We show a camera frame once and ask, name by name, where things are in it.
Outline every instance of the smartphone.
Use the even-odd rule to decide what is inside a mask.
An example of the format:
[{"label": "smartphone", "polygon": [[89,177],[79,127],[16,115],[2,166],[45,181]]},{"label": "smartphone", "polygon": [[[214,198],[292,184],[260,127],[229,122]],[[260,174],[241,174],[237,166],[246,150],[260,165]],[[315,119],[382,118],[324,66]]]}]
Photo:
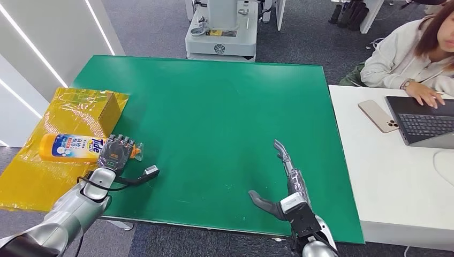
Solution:
[{"label": "smartphone", "polygon": [[358,104],[367,117],[383,133],[388,133],[399,129],[399,125],[389,116],[375,101],[368,100]]}]

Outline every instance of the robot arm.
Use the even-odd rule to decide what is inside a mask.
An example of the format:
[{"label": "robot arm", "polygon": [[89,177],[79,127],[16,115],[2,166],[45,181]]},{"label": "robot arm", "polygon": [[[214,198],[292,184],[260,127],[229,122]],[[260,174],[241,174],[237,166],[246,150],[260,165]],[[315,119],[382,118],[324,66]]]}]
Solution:
[{"label": "robot arm", "polygon": [[336,245],[325,221],[315,215],[306,184],[301,172],[293,166],[290,155],[285,147],[277,140],[274,147],[282,160],[287,175],[289,196],[279,202],[271,202],[260,197],[254,191],[249,191],[253,203],[262,210],[273,214],[282,221],[289,221],[292,228],[294,250],[303,257],[338,257]]},{"label": "robot arm", "polygon": [[133,140],[111,135],[104,145],[98,165],[89,178],[81,178],[60,197],[41,224],[22,233],[0,239],[0,257],[60,257],[79,232],[85,233],[109,206],[108,191],[113,182],[139,185],[159,174],[152,166],[137,180],[121,178],[133,148]]}]

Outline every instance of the gray carpet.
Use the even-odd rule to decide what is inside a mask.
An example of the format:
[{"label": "gray carpet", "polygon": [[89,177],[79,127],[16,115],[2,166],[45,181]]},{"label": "gray carpet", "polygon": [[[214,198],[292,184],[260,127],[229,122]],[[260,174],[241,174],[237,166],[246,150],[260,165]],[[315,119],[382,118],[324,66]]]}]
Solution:
[{"label": "gray carpet", "polygon": [[[103,0],[103,3],[127,55],[185,58],[184,37],[189,21],[184,0]],[[379,18],[395,8],[384,6]],[[333,9],[329,0],[287,0],[281,32],[276,31],[274,13],[270,23],[259,25],[257,61],[323,65],[328,83],[335,84],[356,63],[372,54],[365,49],[367,44],[403,24],[413,7],[375,22],[367,35],[328,24]],[[420,7],[412,18],[422,16]],[[0,174],[17,151],[0,147]],[[36,225],[42,218],[41,213],[0,210],[0,238]],[[73,256],[76,247],[77,241],[65,256]],[[372,243],[338,244],[338,248],[343,256],[361,257],[398,257],[403,256],[405,249]],[[277,243],[269,238],[146,224],[126,232],[106,221],[97,221],[88,230],[79,256],[120,257],[128,253],[129,257],[296,256],[289,251],[289,242]],[[454,254],[412,247],[407,256]]]}]

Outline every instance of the white robot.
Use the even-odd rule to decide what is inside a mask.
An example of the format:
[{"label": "white robot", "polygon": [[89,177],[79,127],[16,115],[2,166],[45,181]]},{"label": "white robot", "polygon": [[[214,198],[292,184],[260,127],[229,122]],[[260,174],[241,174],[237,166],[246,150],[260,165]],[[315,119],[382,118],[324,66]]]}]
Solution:
[{"label": "white robot", "polygon": [[257,23],[262,15],[255,0],[197,1],[195,6],[185,39],[188,59],[255,61]]},{"label": "white robot", "polygon": [[[277,140],[274,145],[288,177],[289,196],[273,203],[250,191],[252,201],[278,219],[291,223],[294,250],[302,257],[338,257],[328,226],[311,210],[301,172],[293,167],[284,146]],[[55,202],[41,224],[0,239],[0,257],[63,256],[75,237],[87,231],[108,208],[109,191],[138,186],[159,174],[159,169],[152,166],[136,180],[120,178],[131,148],[132,141],[128,137],[112,135],[100,153],[97,162],[100,167],[89,178],[79,177],[82,181]],[[114,181],[125,186],[110,188]]]}]

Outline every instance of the bracelet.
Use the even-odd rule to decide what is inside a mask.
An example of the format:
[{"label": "bracelet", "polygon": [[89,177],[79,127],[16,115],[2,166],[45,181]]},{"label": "bracelet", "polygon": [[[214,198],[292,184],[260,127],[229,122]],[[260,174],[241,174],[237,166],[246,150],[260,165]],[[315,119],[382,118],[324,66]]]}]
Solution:
[{"label": "bracelet", "polygon": [[405,80],[401,85],[400,85],[400,89],[402,90],[407,90],[407,87],[410,85],[411,82],[415,82],[414,79],[407,79]]}]

